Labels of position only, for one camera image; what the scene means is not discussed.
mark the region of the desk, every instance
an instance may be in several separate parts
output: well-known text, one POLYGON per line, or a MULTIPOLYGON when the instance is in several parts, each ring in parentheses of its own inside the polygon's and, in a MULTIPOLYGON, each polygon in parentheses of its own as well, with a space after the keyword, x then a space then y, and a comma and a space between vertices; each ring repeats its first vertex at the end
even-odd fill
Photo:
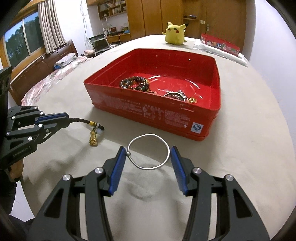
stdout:
MULTIPOLYGON (((112 44, 114 42, 119 42, 118 40, 119 35, 114 35, 114 36, 108 36, 107 40, 109 44, 112 44)), ((131 40, 131 34, 120 34, 120 41, 122 43, 128 42, 131 40)))
MULTIPOLYGON (((71 118, 98 121, 105 131, 99 145, 90 147, 88 126, 72 123, 24 159, 22 186, 35 215, 65 173, 73 177, 86 175, 115 157, 121 145, 127 147, 133 138, 154 133, 170 147, 176 145, 183 157, 190 158, 210 175, 234 175, 257 209, 270 238, 278 232, 296 203, 295 154, 280 107, 251 65, 247 68, 195 50, 194 39, 186 40, 187 43, 174 46, 167 44, 163 35, 151 35, 112 48, 78 66, 40 99, 37 105, 45 114, 66 112, 71 118), (83 81, 136 48, 181 50, 216 60, 221 79, 221 109, 204 141, 180 137, 92 105, 83 81)), ((159 164, 166 156, 166 148, 155 139, 142 140, 132 146, 134 160, 146 166, 159 164)), ((114 240, 182 240, 191 200, 179 191, 169 161, 158 170, 142 171, 127 159, 118 190, 105 200, 114 240)), ((212 227, 211 238, 215 236, 212 227)))

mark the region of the chair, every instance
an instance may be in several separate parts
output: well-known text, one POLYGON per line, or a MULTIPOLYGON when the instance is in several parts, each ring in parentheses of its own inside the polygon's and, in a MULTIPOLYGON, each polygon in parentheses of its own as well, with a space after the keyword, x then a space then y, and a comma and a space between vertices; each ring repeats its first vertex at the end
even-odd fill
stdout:
POLYGON ((89 38, 92 46, 94 47, 95 56, 110 49, 110 45, 107 41, 105 34, 99 34, 97 36, 89 38))

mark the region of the wooden headboard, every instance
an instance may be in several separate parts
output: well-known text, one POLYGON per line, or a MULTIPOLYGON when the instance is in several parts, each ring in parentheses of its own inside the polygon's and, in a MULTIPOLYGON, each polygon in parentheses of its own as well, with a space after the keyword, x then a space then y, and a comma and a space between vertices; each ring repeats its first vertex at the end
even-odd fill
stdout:
POLYGON ((25 94, 39 81, 54 71, 54 64, 69 53, 76 53, 77 50, 72 40, 59 50, 44 54, 35 60, 29 67, 20 73, 11 83, 9 92, 17 105, 21 105, 25 94))

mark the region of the blue logo label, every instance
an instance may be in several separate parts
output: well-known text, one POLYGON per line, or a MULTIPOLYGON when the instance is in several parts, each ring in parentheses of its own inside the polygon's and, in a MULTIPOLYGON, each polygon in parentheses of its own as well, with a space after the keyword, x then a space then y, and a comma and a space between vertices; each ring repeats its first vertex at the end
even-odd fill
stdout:
POLYGON ((202 127, 199 124, 193 125, 193 129, 199 131, 202 127))
POLYGON ((200 134, 202 132, 203 125, 193 122, 191 131, 200 134))

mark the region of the pink bedsheet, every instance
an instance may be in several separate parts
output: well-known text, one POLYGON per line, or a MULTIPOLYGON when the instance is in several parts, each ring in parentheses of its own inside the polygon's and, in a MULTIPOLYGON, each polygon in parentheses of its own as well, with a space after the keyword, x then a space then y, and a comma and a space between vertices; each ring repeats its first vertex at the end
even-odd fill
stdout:
POLYGON ((53 71, 46 78, 34 85, 22 99, 22 106, 35 105, 39 99, 47 93, 55 84, 62 80, 67 74, 71 73, 80 64, 89 61, 91 58, 85 56, 76 57, 70 64, 62 69, 53 71))

